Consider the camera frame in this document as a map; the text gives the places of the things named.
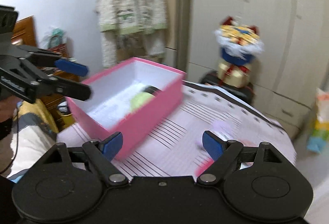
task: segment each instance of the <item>multicolored object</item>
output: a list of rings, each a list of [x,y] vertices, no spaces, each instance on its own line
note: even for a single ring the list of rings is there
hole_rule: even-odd
[[[314,131],[307,142],[309,151],[320,153],[326,146],[329,138],[329,92],[317,90],[317,114]]]

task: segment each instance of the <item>wardrobe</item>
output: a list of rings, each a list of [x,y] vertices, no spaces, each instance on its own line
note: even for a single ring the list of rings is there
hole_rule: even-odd
[[[329,0],[192,0],[188,80],[217,69],[213,31],[228,15],[259,27],[265,51],[252,67],[253,106],[293,139],[327,75]]]

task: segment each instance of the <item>drawer handle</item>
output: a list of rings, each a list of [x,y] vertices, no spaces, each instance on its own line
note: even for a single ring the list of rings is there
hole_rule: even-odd
[[[293,117],[292,113],[287,112],[286,110],[282,109],[282,113],[286,114],[287,116]]]

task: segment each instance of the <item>wardrobe door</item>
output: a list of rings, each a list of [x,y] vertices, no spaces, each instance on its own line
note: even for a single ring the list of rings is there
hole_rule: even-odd
[[[311,106],[329,59],[329,0],[297,0],[292,42],[276,92]]]
[[[291,17],[291,0],[243,0],[242,23],[259,27],[264,52],[255,59],[252,82],[273,89]]]
[[[239,0],[192,0],[190,63],[217,70],[219,45],[213,32],[227,16],[239,15],[240,5]]]

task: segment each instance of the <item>yellow fabric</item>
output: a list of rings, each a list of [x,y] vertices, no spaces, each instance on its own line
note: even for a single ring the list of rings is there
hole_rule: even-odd
[[[44,123],[49,125],[53,132],[59,132],[54,118],[40,99],[37,99],[34,104],[23,101],[22,105],[19,107],[19,117],[30,112],[39,116]]]

